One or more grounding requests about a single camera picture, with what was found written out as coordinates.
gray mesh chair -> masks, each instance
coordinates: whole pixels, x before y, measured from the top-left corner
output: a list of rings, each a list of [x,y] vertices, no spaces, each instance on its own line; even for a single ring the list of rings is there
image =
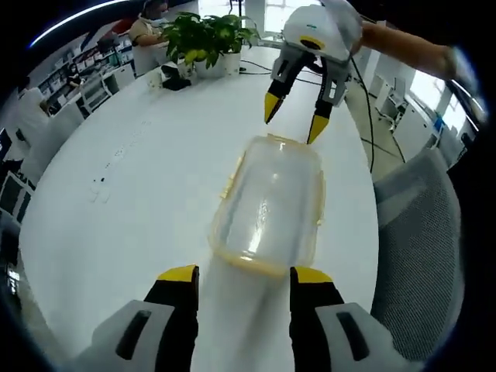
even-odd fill
[[[460,312],[460,206],[446,163],[425,149],[374,185],[379,261],[371,315],[408,360],[426,360]]]

office chair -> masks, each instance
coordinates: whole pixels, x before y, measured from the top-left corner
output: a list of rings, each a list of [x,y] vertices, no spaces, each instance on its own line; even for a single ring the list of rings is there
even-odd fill
[[[460,206],[437,149],[374,184],[379,260],[371,315],[395,349],[424,361],[456,323],[463,300]]]
[[[83,115],[75,102],[65,105],[31,146],[20,172],[36,186],[50,161],[83,121]]]
[[[9,171],[0,191],[0,215],[10,215],[20,224],[32,196],[32,188]]]

white flower pot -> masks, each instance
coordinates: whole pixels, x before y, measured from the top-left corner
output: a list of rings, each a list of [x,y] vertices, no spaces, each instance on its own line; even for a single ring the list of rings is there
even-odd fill
[[[219,56],[217,63],[209,68],[207,68],[207,60],[195,62],[195,70],[198,77],[202,79],[217,79],[223,78],[226,75],[222,56]]]
[[[207,61],[195,62],[195,70],[199,78],[216,79],[225,76],[235,76],[239,74],[239,62],[241,53],[225,54],[219,56],[215,66],[207,68]]]

human arm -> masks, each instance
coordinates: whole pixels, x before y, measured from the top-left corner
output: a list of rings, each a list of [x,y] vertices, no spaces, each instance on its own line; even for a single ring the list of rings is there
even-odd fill
[[[456,64],[448,46],[436,45],[421,37],[370,22],[363,22],[362,45],[437,78],[455,78]]]
[[[152,45],[163,43],[165,39],[162,36],[158,36],[158,35],[140,35],[137,38],[135,38],[134,41],[140,47],[144,47],[144,46],[150,47]]]

window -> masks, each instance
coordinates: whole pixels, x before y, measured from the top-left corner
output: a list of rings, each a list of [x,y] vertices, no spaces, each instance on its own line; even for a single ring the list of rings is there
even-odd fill
[[[456,99],[456,96],[452,95],[449,100],[448,107],[446,108],[446,112],[443,115],[443,121],[449,129],[455,127],[456,131],[459,133],[465,123],[466,117],[467,116],[462,105],[458,99]]]
[[[238,2],[233,0],[232,6],[231,14],[239,15]],[[229,0],[198,0],[198,13],[201,17],[210,15],[222,17],[229,14],[230,9]],[[241,5],[241,12],[242,14],[246,14],[244,2]]]
[[[280,33],[292,12],[300,6],[320,5],[318,0],[267,0],[265,31]]]
[[[431,110],[436,110],[441,94],[444,90],[444,81],[425,72],[416,71],[413,77],[410,92],[420,101],[424,102]]]

